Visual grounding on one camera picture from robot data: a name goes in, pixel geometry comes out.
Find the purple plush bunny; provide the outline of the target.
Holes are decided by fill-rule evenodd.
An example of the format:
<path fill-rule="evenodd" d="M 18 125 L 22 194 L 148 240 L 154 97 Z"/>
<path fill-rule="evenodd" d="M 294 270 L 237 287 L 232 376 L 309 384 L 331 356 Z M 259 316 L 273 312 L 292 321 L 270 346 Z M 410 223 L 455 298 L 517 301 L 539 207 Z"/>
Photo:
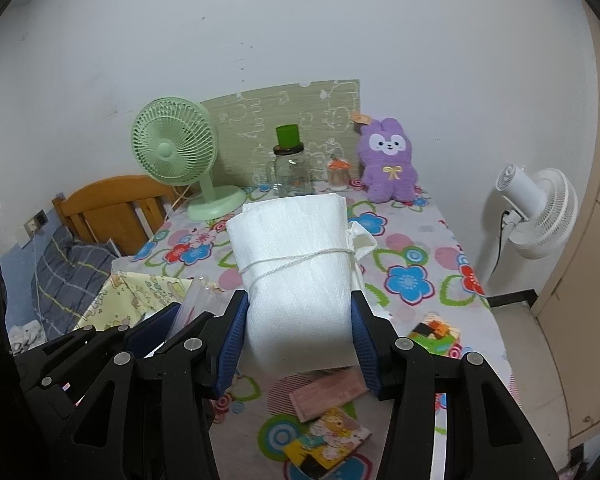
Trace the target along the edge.
<path fill-rule="evenodd" d="M 372 203 L 412 202 L 418 173 L 412 164 L 412 144 L 396 118 L 373 119 L 360 125 L 358 159 L 361 181 Z"/>

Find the beige wardrobe door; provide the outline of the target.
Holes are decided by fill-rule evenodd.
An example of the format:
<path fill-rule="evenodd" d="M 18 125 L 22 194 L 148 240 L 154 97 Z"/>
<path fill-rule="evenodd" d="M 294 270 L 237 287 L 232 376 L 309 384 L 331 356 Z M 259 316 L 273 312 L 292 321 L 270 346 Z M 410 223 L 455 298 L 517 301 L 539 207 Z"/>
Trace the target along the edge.
<path fill-rule="evenodd" d="M 595 52 L 595 150 L 578 220 L 532 312 L 562 385 L 572 448 L 600 434 L 600 20 L 585 12 Z"/>

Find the green orange tissue pack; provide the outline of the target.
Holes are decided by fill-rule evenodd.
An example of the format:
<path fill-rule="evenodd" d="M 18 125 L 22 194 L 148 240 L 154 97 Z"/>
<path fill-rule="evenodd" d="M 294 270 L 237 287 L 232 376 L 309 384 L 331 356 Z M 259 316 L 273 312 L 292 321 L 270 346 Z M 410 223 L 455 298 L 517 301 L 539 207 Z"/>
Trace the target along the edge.
<path fill-rule="evenodd" d="M 436 356 L 457 360 L 462 357 L 460 329 L 435 313 L 426 314 L 408 334 L 408 338 Z"/>

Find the green patterned board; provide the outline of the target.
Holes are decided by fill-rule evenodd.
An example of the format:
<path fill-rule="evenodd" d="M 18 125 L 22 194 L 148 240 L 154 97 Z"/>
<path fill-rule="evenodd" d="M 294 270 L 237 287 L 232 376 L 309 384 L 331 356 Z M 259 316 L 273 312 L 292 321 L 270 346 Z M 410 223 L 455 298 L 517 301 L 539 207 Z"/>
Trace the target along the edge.
<path fill-rule="evenodd" d="M 361 109 L 356 79 L 283 84 L 220 96 L 202 106 L 219 136 L 212 170 L 216 184 L 243 188 L 268 183 L 266 163 L 274 158 L 276 128 L 283 125 L 299 127 L 314 181 L 327 179 L 327 164 L 334 157 L 351 165 L 351 177 L 360 174 L 358 134 L 351 119 Z"/>

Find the green desk fan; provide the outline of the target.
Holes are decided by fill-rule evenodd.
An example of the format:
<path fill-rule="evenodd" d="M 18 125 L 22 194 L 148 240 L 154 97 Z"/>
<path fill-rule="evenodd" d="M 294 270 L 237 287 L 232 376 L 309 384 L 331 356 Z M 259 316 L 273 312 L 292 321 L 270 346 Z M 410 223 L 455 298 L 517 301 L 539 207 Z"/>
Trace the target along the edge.
<path fill-rule="evenodd" d="M 133 122 L 131 145 L 136 161 L 158 182 L 172 188 L 199 185 L 199 195 L 187 204 L 190 220 L 220 218 L 245 203 L 242 188 L 212 183 L 219 137 L 202 105 L 176 96 L 151 101 Z"/>

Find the wall power socket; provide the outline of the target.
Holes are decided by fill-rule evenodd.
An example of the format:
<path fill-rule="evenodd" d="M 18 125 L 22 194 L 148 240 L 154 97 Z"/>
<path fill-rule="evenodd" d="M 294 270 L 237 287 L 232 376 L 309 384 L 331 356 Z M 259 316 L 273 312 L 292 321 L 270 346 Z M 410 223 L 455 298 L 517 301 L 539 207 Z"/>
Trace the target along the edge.
<path fill-rule="evenodd" d="M 30 236 L 33 236 L 48 223 L 47 214 L 44 210 L 37 212 L 32 218 L 26 221 L 24 229 Z"/>

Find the yellow cartoon tissue pack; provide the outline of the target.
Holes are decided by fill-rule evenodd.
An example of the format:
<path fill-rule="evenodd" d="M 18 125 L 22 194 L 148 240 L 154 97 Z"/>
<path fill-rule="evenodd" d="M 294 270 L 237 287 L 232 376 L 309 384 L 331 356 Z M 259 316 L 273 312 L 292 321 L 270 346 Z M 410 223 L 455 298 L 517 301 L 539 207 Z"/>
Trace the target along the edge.
<path fill-rule="evenodd" d="M 288 460 L 311 479 L 340 466 L 372 433 L 341 408 L 330 408 L 283 447 Z"/>

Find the glass jar with green cup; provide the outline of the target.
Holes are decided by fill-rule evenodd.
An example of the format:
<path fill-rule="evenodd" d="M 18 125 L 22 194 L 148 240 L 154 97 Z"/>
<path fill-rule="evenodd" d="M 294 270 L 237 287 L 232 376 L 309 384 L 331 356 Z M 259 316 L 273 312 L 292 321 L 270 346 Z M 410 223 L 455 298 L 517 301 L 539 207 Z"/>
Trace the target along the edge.
<path fill-rule="evenodd" d="M 277 144 L 270 169 L 272 187 L 278 197 L 303 196 L 313 193 L 310 162 L 297 125 L 275 129 Z"/>

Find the crumpled white cloth on bed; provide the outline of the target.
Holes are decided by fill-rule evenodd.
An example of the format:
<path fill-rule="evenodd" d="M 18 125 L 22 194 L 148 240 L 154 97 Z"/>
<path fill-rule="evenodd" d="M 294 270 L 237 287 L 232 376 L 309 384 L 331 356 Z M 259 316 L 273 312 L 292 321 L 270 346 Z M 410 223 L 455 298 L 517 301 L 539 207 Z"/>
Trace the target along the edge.
<path fill-rule="evenodd" d="M 42 346 L 42 344 L 46 344 L 47 342 L 44 328 L 37 320 L 33 320 L 23 326 L 12 326 L 7 335 L 13 356 L 18 356 L 18 354 Z"/>

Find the white towel with string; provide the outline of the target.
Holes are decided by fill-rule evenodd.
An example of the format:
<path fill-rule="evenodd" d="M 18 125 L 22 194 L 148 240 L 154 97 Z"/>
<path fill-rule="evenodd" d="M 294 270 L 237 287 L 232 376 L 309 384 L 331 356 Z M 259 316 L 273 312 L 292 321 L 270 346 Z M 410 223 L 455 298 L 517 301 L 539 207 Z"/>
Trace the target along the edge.
<path fill-rule="evenodd" d="M 377 243 L 349 219 L 344 197 L 245 204 L 226 228 L 249 298 L 242 371 L 283 377 L 355 364 L 351 294 Z"/>

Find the white clear plastic packet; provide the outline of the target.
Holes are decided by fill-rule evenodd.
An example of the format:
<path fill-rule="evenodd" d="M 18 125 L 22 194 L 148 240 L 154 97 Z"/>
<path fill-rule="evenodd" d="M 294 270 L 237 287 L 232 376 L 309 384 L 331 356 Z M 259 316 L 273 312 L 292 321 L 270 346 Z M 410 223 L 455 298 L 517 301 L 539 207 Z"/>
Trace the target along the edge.
<path fill-rule="evenodd" d="M 186 325 L 193 322 L 201 313 L 209 312 L 214 316 L 222 315 L 228 300 L 230 300 L 230 293 L 212 282 L 210 278 L 205 276 L 194 278 L 178 308 L 169 336 L 174 336 Z"/>

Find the yellow cartoon fabric storage box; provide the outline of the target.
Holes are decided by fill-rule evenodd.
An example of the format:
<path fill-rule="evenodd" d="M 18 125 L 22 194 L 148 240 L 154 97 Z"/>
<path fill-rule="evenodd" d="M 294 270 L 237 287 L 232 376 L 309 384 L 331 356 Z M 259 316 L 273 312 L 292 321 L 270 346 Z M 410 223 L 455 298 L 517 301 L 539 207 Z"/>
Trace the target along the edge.
<path fill-rule="evenodd" d="M 134 326 L 146 315 L 156 313 L 172 302 L 182 302 L 191 287 L 212 284 L 205 276 L 170 278 L 137 272 L 112 272 L 95 299 L 81 315 L 75 330 L 93 326 Z"/>

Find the grey plaid pillow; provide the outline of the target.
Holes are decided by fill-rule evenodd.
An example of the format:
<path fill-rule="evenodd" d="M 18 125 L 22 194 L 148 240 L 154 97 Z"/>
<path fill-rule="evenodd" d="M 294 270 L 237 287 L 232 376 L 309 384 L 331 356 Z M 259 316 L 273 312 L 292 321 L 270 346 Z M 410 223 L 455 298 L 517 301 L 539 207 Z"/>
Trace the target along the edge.
<path fill-rule="evenodd" d="M 32 278 L 34 312 L 47 341 L 72 332 L 106 283 L 117 246 L 85 243 L 60 226 L 38 258 Z"/>

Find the wooden bed headboard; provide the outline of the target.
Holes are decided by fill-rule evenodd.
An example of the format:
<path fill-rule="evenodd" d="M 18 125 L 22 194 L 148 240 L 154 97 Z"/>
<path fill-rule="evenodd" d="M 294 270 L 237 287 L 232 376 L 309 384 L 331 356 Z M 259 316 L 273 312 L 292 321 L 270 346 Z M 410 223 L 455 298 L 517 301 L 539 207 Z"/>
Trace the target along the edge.
<path fill-rule="evenodd" d="M 166 207 L 178 204 L 178 188 L 147 176 L 99 180 L 69 197 L 52 200 L 61 223 L 81 242 L 111 240 L 124 256 L 140 251 L 166 221 Z"/>

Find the white standing fan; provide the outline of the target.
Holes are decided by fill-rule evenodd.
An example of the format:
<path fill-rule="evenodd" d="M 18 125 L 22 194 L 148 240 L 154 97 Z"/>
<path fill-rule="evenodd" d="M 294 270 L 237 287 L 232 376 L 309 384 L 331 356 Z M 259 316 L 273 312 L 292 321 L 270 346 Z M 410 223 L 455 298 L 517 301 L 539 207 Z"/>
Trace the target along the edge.
<path fill-rule="evenodd" d="M 579 201 L 559 169 L 545 168 L 529 176 L 524 168 L 507 165 L 495 181 L 495 191 L 509 204 L 501 220 L 497 259 L 511 244 L 522 258 L 539 260 L 570 237 Z"/>

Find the pink wipes packet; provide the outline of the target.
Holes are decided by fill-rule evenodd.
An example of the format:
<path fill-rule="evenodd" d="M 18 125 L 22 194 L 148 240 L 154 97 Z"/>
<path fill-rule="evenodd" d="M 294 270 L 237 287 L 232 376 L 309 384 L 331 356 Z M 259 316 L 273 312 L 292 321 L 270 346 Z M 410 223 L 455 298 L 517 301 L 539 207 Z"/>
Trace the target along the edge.
<path fill-rule="evenodd" d="M 331 408 L 339 408 L 357 399 L 366 391 L 361 371 L 357 367 L 349 367 L 294 390 L 289 393 L 289 400 L 300 422 L 308 422 Z"/>

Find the toothpick jar orange lid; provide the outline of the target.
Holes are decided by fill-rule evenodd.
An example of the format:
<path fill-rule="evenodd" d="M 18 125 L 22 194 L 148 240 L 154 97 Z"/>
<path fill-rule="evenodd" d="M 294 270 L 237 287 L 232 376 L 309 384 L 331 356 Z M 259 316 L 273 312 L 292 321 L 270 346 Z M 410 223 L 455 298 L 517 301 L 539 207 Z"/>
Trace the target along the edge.
<path fill-rule="evenodd" d="M 345 159 L 332 155 L 327 164 L 328 186 L 333 191 L 345 191 L 350 182 L 351 165 Z"/>

